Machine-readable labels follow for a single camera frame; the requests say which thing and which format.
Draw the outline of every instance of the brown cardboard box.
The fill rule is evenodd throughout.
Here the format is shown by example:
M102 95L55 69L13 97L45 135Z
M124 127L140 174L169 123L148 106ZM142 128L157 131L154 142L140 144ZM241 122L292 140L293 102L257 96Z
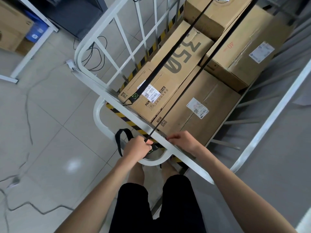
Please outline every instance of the brown cardboard box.
M189 26L190 25L185 21L180 23L151 59L154 65L157 66L161 62ZM211 39L193 28L181 43L180 47L164 65L162 68L163 72L166 75L170 75L177 86L180 86L212 45L213 41Z
M188 78L194 76L199 69L200 67L197 66ZM153 125L158 124L181 92L182 86L154 119ZM240 97L238 93L203 70L164 118L158 129L166 135L187 130L205 145Z
M133 95L154 69L155 66L151 62L146 62L137 75L122 90L119 98L125 101L129 96ZM147 88L138 100L131 105L131 108L151 122L177 89L178 85L174 78L160 71L149 85L149 90Z
M207 52L201 65L228 30ZM292 30L293 27L255 6L205 70L238 92L264 70Z
M187 0L184 19L192 24L211 0ZM214 0L194 27L216 41L251 0Z
M0 48L15 51L33 25L33 21L0 0Z

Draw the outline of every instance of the black shorts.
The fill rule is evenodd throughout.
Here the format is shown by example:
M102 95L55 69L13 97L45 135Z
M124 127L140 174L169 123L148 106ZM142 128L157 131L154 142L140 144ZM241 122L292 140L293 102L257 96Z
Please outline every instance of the black shorts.
M119 190L109 233L206 233L202 214L186 176L174 175L163 187L160 217L153 220L145 187L126 183Z

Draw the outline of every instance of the person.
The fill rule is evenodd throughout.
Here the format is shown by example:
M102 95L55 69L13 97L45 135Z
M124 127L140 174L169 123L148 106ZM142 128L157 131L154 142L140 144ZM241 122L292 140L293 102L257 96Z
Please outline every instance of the person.
M244 232L296 232L286 219L256 194L190 133L167 137L200 161L214 180ZM151 149L141 136L131 139L110 173L90 192L55 233L97 233L123 180L109 232L206 232L190 181L169 164L162 164L163 202L160 217L153 220L144 172L138 163Z

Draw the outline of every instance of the metal cart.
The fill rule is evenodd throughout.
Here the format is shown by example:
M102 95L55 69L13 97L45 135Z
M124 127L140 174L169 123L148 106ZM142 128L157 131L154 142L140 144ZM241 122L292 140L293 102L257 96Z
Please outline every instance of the metal cart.
M112 4L111 7L107 10L107 12L99 19L99 21L94 25L94 27L89 31L89 33L84 37L84 39L80 42L79 46L76 49L75 52L75 58L73 64L68 64L70 68L73 69L73 74L80 79L85 85L90 87L93 91L95 91L99 98L95 103L94 109L93 109L93 118L95 121L95 124L100 129L101 132L103 132L108 138L110 138L112 141L115 142L115 133L113 133L106 125L104 125L100 118L99 118L99 112L103 106L106 105L106 103L109 103L111 107L118 110L121 114L123 114L126 118L128 118L133 124L138 126L140 129L145 131L147 134L149 134L153 130L153 126L149 123L147 123L145 120L143 120L141 117L139 117L136 113L133 111L130 111L127 109L126 106L122 105L122 102L118 99L118 93L111 89L110 84L112 81L118 76L118 74L123 74L122 70L126 66L126 64L129 61L133 61L136 67L136 70L138 71L141 67L141 64L137 64L134 58L134 55L137 53L137 51L143 46L146 52L145 60L149 57L149 49L147 48L147 39L152 35L156 35L156 43L155 47L158 47L157 39L160 36L158 34L158 27L159 24L162 21L166 21L166 32L169 30L169 26L172 24L169 22L169 12L172 10L172 8L176 8L176 15L173 18L173 22L176 22L180 13L181 13L181 4L180 0L176 0L173 2L171 6L167 4L167 10L164 13L163 16L161 16L159 19L157 17L157 3L156 0L153 0L154 4L154 16L155 16L155 25L151 29L150 32L145 34L142 17L141 17L141 11L139 7L139 2L135 2L135 8L138 16L140 31L142 33L142 41L141 43L132 50L129 42L126 38L125 32L123 30L123 27L120 23L120 20L117 16L121 8L126 4L128 0L115 0L115 2ZM282 11L282 7L279 6L277 3L272 3L272 5L276 5L280 10ZM287 13L292 18L297 19L297 16ZM125 42L125 45L127 47L127 50L130 53L130 56L127 58L127 60L122 64L121 67L119 67L116 62L113 60L113 58L110 56L110 54L107 52L103 44L98 40L99 35L102 33L102 31L108 26L108 24L115 20L116 25L120 31L120 34ZM286 42L286 47L282 48L281 51L275 56L275 58L271 61L268 68L265 70L265 72L269 72L271 68L273 68L276 64L278 64L278 67L283 66L290 66L291 62L294 62L295 60L299 59L305 59L305 57L309 57L306 54L303 54L303 52L296 52L295 55L291 55L289 58L284 58L284 53L286 53L289 49L295 47L295 45L299 44L300 42L292 42L291 39L293 39L296 35L299 35L301 31L299 32L295 31L292 37L289 41ZM93 44L97 44L100 50L104 53L104 55L107 57L107 59L112 63L112 65L115 67L117 72L111 77L108 83L104 83L102 80L96 77L92 72L87 70L83 64L82 64L82 57L86 50ZM311 60L309 61L303 61L303 67L299 66L296 68L289 67L288 70L283 70L279 74L271 74L269 76L259 77L258 80L253 82L246 92L242 95L241 99L238 101L238 103L235 105L235 107L232 109L230 114L227 116L227 118L223 121L222 125L218 128L218 130L213 135L212 139L206 144L206 146L210 145L218 145L222 146L226 149L233 149L236 152L238 152L239 157L233 164L233 166L230 168L231 171L236 172L241 168L241 166L244 164L244 162L248 159L248 157L251 155L252 151L255 149L257 144L260 142L260 140L263 138L267 130L271 127L271 125L274 123L278 115L282 112L286 104L290 101L290 99L293 97L294 93L297 91L297 89L300 87L300 85L303 83L303 81L306 79L308 74L311 71ZM271 90L264 90L265 94L259 93L265 88L269 88L269 86L273 85L275 82L282 81L285 78L294 77L293 81L290 83L289 87L286 87L285 90L282 90L281 92L271 91ZM251 117L244 117L243 119L235 119L231 120L232 117L238 117L236 114L241 114L241 109L247 108L249 106L255 105L257 103L261 103L263 101L270 101L270 99L275 99L274 103L270 103L271 106L267 107L266 114L263 116L254 116L251 115ZM256 127L249 131L249 133L246 135L248 137L248 142L245 145L239 145L234 142L228 141L227 139L222 139L221 131L228 130L229 127L238 127L238 126L244 126L247 124L256 124ZM178 157L182 162L184 162L189 168L193 169L196 173L198 173L201 177L203 177L205 180L207 180L210 183L214 183L208 172L204 170L200 166L200 164L193 158L186 154L184 154L180 149L175 147L174 145L170 144L168 141L165 140L159 133L154 132L152 134L152 138L158 141L163 147L165 148L165 152L161 155L160 158L157 160L150 160L150 159L143 159L140 161L141 164L147 165L147 166L154 166L163 163L166 161L171 155L175 155ZM121 141L121 147L124 147L126 144L125 141Z

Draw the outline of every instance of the hazard tape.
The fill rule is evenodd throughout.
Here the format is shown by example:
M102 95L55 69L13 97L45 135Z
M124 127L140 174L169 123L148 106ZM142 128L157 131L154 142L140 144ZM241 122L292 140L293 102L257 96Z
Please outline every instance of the hazard tape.
M185 4L182 4L181 7L179 8L178 11L178 16L180 16L182 14L182 12L184 11L184 6ZM176 15L173 17L173 19L169 22L169 30L172 28L172 26L175 23L175 17ZM158 37L158 44L164 39L166 35L165 30L162 32L162 34ZM148 57L157 49L156 43L154 43L152 45L152 47L148 50ZM142 60L137 64L138 69L140 70L142 68L142 66L146 63L148 57L145 55ZM129 77L127 78L128 81L130 82L135 75L137 74L137 69L135 68L133 70L133 72L129 75ZM126 87L128 83L124 82L121 86L121 88L117 91L118 94ZM129 120L127 117L125 117L125 115L123 115L122 113L120 113L117 109L115 109L112 105L110 105L109 103L106 104L106 107L108 109L110 109L113 113L115 113L118 117L120 117L123 121L125 121L128 125L130 125L132 128L134 128L135 130L137 130L142 136L144 137L148 137L148 134L142 130L140 127L138 127L135 123L133 123L131 120ZM177 162L181 162L181 160L179 160L177 157L175 157L175 161Z

